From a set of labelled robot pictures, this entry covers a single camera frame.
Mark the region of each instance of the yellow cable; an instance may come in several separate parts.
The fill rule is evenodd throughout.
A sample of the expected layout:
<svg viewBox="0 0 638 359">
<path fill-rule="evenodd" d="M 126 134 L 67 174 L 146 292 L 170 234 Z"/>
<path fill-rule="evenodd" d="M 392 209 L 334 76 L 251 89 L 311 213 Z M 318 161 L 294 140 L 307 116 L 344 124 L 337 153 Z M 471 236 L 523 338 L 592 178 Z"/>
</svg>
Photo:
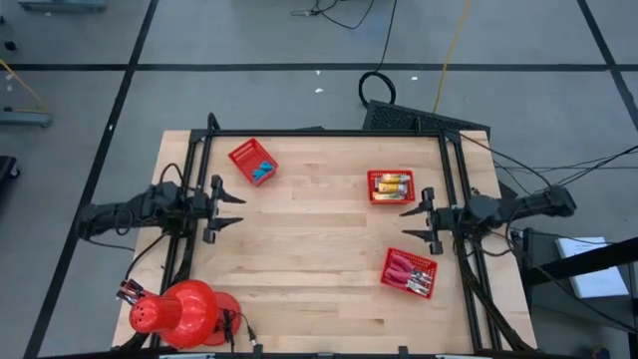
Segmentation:
<svg viewBox="0 0 638 359">
<path fill-rule="evenodd" d="M 448 56 L 446 56 L 446 61 L 443 63 L 443 70 L 441 71 L 441 78 L 439 79 L 439 89 L 437 90 L 437 99 L 435 100 L 435 108 L 432 112 L 435 114 L 437 112 L 437 108 L 439 107 L 439 98 L 441 97 L 441 92 L 443 91 L 443 84 L 446 81 L 446 70 L 448 69 L 448 63 L 452 58 L 452 52 L 455 50 L 455 46 L 457 45 L 457 41 L 459 40 L 459 36 L 463 31 L 463 27 L 466 24 L 466 19 L 468 18 L 468 14 L 470 13 L 470 0 L 466 0 L 466 4 L 463 8 L 463 15 L 461 15 L 461 19 L 459 19 L 459 23 L 457 24 L 457 30 L 455 30 L 455 36 L 452 38 L 452 43 L 450 43 L 450 50 L 448 50 Z"/>
<path fill-rule="evenodd" d="M 16 111 L 16 112 L 31 112 L 31 113 L 36 113 L 36 114 L 48 114 L 49 112 L 47 111 L 47 106 L 45 105 L 44 101 L 42 101 L 42 98 L 40 96 L 38 96 L 38 94 L 31 87 L 29 87 L 29 85 L 27 85 L 24 81 L 22 81 L 22 79 L 20 79 L 18 74 L 13 72 L 13 70 L 11 70 L 9 65 L 7 65 L 7 63 L 4 62 L 4 60 L 0 59 L 0 65 L 2 65 L 2 67 L 5 68 L 5 70 L 7 70 L 7 72 L 9 72 L 9 74 L 11 74 L 16 79 L 16 81 L 25 90 L 27 90 L 29 92 L 29 94 L 31 94 L 31 96 L 33 96 L 34 99 L 36 99 L 36 101 L 38 102 L 38 106 L 41 109 L 44 110 L 44 111 L 40 111 L 40 110 L 28 110 L 28 109 L 14 109 L 13 111 Z"/>
</svg>

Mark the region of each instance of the red basket with batteries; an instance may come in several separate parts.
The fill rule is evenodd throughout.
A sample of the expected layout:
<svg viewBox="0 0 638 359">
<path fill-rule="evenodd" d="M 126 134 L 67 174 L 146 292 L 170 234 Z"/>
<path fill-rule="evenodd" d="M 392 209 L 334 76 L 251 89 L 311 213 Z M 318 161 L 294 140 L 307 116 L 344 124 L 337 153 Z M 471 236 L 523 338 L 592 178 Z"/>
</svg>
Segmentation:
<svg viewBox="0 0 638 359">
<path fill-rule="evenodd" d="M 388 248 L 381 282 L 397 289 L 432 298 L 435 291 L 437 263 L 397 248 Z"/>
<path fill-rule="evenodd" d="M 379 181 L 383 176 L 406 177 L 406 181 L 398 183 L 385 183 L 385 185 L 405 186 L 406 192 L 398 198 L 392 199 L 390 193 L 377 193 Z M 368 171 L 368 197 L 371 204 L 406 204 L 415 200 L 415 177 L 408 170 L 369 170 Z"/>
<path fill-rule="evenodd" d="M 260 185 L 277 172 L 279 165 L 256 139 L 250 139 L 228 154 L 244 176 Z"/>
</svg>

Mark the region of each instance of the wooden table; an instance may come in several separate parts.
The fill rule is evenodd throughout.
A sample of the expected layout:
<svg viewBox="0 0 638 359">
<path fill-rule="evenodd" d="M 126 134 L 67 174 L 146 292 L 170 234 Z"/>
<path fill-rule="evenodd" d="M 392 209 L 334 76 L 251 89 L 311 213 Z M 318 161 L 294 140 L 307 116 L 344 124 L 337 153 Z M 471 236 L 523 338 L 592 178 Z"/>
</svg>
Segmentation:
<svg viewBox="0 0 638 359">
<path fill-rule="evenodd" d="M 487 144 L 483 132 L 466 134 Z M 183 164 L 188 135 L 164 133 L 154 182 L 167 164 Z M 370 205 L 367 197 L 367 170 L 409 169 L 417 190 L 432 186 L 435 206 L 447 206 L 437 139 L 257 139 L 279 163 L 277 174 L 260 187 L 250 184 L 228 158 L 248 138 L 213 140 L 206 188 L 210 175 L 221 175 L 225 189 L 247 201 L 223 203 L 221 214 L 245 220 L 224 229 L 216 244 L 206 244 L 198 235 L 190 277 L 234 295 L 265 352 L 396 353 L 399 345 L 408 345 L 411 353 L 473 353 L 451 237 L 440 233 L 445 253 L 432 257 L 425 243 L 401 233 L 401 229 L 424 228 L 425 215 L 398 216 L 416 203 Z M 490 152 L 467 140 L 463 147 L 471 185 L 481 193 L 500 196 Z M 463 203 L 454 151 L 452 146 L 449 149 L 458 201 Z M 195 158 L 196 174 L 199 153 Z M 196 176 L 192 177 L 194 185 Z M 173 171 L 166 179 L 178 182 Z M 137 252 L 159 234 L 158 228 L 142 229 Z M 146 289 L 160 289 L 167 246 L 166 239 L 133 271 L 132 278 Z M 438 263 L 431 300 L 379 283 L 391 246 Z M 483 247 L 502 251 L 506 244 L 493 236 L 483 241 Z M 494 303 L 521 338 L 534 346 L 514 257 L 485 260 Z M 477 308 L 483 347 L 489 347 L 478 301 Z M 114 345 L 133 334 L 129 310 L 124 303 Z M 243 324 L 235 341 L 237 351 L 252 351 Z M 228 347 L 197 350 L 219 352 Z"/>
</svg>

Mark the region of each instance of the yellow battery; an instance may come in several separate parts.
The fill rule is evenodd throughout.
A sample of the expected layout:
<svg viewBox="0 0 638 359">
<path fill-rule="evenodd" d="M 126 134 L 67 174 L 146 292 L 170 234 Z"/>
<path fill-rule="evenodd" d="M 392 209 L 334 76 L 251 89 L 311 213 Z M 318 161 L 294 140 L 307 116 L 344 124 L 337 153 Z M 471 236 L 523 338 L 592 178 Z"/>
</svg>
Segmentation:
<svg viewBox="0 0 638 359">
<path fill-rule="evenodd" d="M 381 175 L 382 183 L 403 183 L 409 180 L 410 180 L 410 176 L 408 175 L 394 175 L 394 174 Z"/>
<path fill-rule="evenodd" d="M 398 194 L 398 193 L 378 193 L 378 192 L 373 192 L 372 193 L 372 198 L 374 200 L 404 199 L 402 194 Z"/>
<path fill-rule="evenodd" d="M 401 183 L 379 183 L 377 190 L 379 193 L 406 194 L 408 192 L 408 186 Z"/>
</svg>

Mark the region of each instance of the red plastic basket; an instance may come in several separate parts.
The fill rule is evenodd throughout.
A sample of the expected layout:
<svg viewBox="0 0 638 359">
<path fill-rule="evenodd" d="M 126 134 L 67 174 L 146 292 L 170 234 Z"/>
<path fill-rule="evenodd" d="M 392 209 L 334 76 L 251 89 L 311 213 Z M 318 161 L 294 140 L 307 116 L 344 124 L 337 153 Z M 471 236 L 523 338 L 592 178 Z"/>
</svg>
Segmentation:
<svg viewBox="0 0 638 359">
<path fill-rule="evenodd" d="M 386 281 L 386 278 L 384 276 L 384 273 L 386 272 L 386 269 L 388 269 L 388 267 L 390 266 L 390 258 L 393 255 L 400 255 L 408 260 L 410 260 L 410 262 L 412 264 L 414 264 L 418 269 L 426 272 L 427 274 L 430 275 L 430 277 L 432 278 L 432 282 L 430 284 L 425 284 L 424 286 L 428 289 L 430 289 L 428 291 L 428 295 L 421 295 L 419 293 L 415 293 L 414 291 L 408 289 L 408 288 L 398 288 L 392 284 L 390 284 L 388 281 Z M 430 299 L 432 298 L 432 295 L 435 292 L 435 280 L 437 279 L 437 263 L 433 260 L 427 259 L 427 258 L 423 258 L 423 257 L 419 257 L 418 255 L 412 254 L 410 252 L 407 251 L 403 251 L 401 249 L 397 249 L 397 248 L 388 248 L 388 255 L 386 255 L 386 262 L 383 265 L 383 271 L 381 272 L 381 282 L 386 284 L 386 285 L 390 285 L 393 288 L 396 289 L 401 289 L 401 290 L 405 290 L 409 293 L 412 294 L 416 294 L 422 298 L 426 298 L 426 299 Z"/>
<path fill-rule="evenodd" d="M 372 192 L 375 191 L 375 179 L 384 174 L 391 175 L 408 175 L 410 181 L 408 181 L 408 194 L 405 199 L 389 199 L 389 200 L 376 200 L 372 197 Z M 405 204 L 415 200 L 415 177 L 412 171 L 408 170 L 369 170 L 368 171 L 368 197 L 372 204 Z"/>
<path fill-rule="evenodd" d="M 260 185 L 265 180 L 270 179 L 276 172 L 279 165 L 273 157 L 261 146 L 258 140 L 250 139 L 243 145 L 228 154 L 230 160 L 235 163 L 244 176 L 254 185 Z M 264 175 L 258 181 L 253 180 L 252 172 L 259 169 L 262 162 L 267 161 L 274 167 L 272 171 Z"/>
</svg>

